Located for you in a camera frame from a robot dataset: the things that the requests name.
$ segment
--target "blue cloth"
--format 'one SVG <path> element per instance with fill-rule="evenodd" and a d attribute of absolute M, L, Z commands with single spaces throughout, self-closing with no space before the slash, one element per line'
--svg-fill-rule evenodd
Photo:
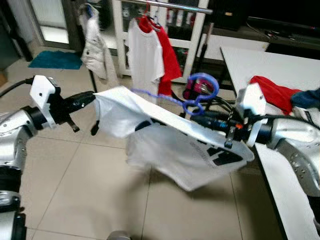
<path fill-rule="evenodd" d="M 29 68 L 41 69 L 79 69 L 81 59 L 73 52 L 42 51 L 29 64 Z"/>
<path fill-rule="evenodd" d="M 291 96 L 291 103 L 293 106 L 310 109 L 320 109 L 320 88 L 317 90 L 301 91 Z"/>

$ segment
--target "black television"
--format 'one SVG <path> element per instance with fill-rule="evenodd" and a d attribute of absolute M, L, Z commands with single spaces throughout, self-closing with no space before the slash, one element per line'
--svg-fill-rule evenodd
<path fill-rule="evenodd" d="M 320 37 L 320 0 L 251 0 L 248 16 L 252 27 Z"/>

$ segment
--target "clothes rack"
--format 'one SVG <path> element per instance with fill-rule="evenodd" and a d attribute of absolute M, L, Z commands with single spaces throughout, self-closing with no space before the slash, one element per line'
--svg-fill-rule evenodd
<path fill-rule="evenodd" d="M 160 1 L 152 1 L 152 0 L 119 0 L 119 1 L 135 3 L 135 4 L 147 4 L 148 3 L 149 5 L 152 5 L 152 6 L 171 8 L 171 9 L 179 9 L 179 10 L 185 10 L 188 12 L 208 14 L 208 15 L 211 15 L 213 13 L 213 11 L 211 9 L 207 9 L 207 8 L 193 7 L 193 6 L 168 3 L 168 2 L 160 2 Z"/>

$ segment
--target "tile floor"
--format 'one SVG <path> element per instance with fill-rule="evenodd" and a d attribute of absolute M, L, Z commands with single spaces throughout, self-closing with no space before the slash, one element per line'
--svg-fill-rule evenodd
<path fill-rule="evenodd" d="M 84 66 L 28 68 L 21 59 L 6 72 L 9 83 L 2 89 L 42 74 L 57 79 L 63 96 L 91 90 Z M 129 78 L 120 81 L 131 85 Z M 20 86 L 0 99 L 0 112 L 32 104 L 29 89 Z M 221 94 L 233 98 L 232 93 Z M 161 106 L 181 111 L 165 102 Z M 234 172 L 187 193 L 156 171 L 128 166 L 125 139 L 101 132 L 90 136 L 95 122 L 92 104 L 72 117 L 80 132 L 63 124 L 28 142 L 21 188 L 28 240 L 105 240 L 114 230 L 127 230 L 134 240 L 282 239 L 259 171 Z"/>

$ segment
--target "hanging white jacket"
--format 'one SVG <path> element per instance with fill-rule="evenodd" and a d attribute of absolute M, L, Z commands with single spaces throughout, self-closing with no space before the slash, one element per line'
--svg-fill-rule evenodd
<path fill-rule="evenodd" d="M 86 8 L 91 10 L 88 16 Z M 85 3 L 79 8 L 79 22 L 85 36 L 85 46 L 81 60 L 93 71 L 103 84 L 110 88 L 119 85 L 115 66 L 105 41 L 99 30 L 99 12 L 92 5 Z"/>

